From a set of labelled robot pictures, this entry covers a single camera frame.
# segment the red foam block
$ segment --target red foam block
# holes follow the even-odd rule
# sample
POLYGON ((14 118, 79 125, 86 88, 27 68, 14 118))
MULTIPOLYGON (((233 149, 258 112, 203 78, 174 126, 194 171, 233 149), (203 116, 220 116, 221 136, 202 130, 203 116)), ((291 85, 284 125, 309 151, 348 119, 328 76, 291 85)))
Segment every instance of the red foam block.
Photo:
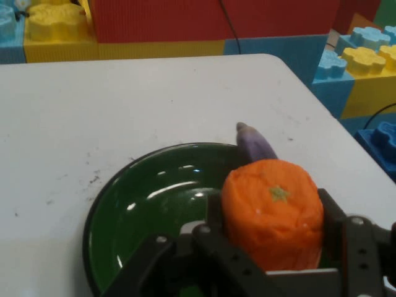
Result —
MULTIPOLYGON (((329 32, 339 0, 223 0, 240 38, 329 32)), ((91 0, 100 43, 233 38, 219 0, 91 0)))

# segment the purple eggplant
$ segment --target purple eggplant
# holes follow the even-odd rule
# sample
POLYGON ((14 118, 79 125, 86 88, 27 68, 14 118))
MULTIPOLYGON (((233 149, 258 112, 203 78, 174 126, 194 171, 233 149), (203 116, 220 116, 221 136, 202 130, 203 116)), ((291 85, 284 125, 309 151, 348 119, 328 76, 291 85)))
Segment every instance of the purple eggplant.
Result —
POLYGON ((247 158, 249 163, 263 159, 277 159, 277 154, 272 149, 263 135, 256 129, 238 123, 236 125, 236 144, 239 151, 247 158))

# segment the orange toy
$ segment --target orange toy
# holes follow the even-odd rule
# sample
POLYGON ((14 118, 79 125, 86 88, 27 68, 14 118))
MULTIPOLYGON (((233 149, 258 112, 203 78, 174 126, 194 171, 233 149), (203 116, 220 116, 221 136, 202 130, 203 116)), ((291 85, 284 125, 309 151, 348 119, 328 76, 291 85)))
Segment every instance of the orange toy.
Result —
POLYGON ((302 167, 261 160, 232 171, 222 191, 230 241, 268 270, 315 269, 323 237, 323 206, 302 167))

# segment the green bowl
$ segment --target green bowl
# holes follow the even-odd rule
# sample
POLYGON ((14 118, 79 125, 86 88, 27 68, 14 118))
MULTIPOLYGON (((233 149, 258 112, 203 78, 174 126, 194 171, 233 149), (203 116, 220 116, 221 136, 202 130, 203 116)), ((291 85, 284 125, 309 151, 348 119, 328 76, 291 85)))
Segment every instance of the green bowl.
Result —
POLYGON ((119 171, 85 223, 84 266, 93 294, 107 289, 146 236, 176 237, 185 223, 204 220, 208 195, 243 164, 234 145, 198 143, 158 150, 119 171))

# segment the bolt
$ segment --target bolt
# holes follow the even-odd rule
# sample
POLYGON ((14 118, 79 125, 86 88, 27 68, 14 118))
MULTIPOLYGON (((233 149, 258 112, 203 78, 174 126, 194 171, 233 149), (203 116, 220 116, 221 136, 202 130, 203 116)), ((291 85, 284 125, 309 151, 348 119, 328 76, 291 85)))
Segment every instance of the bolt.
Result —
POLYGON ((359 217, 355 217, 355 218, 352 218, 352 223, 354 223, 355 225, 363 225, 364 221, 359 217))
POLYGON ((159 236, 159 237, 157 237, 156 242, 157 243, 165 243, 165 242, 167 242, 167 240, 168 240, 168 238, 166 238, 165 236, 159 236))
POLYGON ((201 227, 199 227, 199 231, 201 233, 210 233, 210 228, 207 225, 202 225, 201 227))

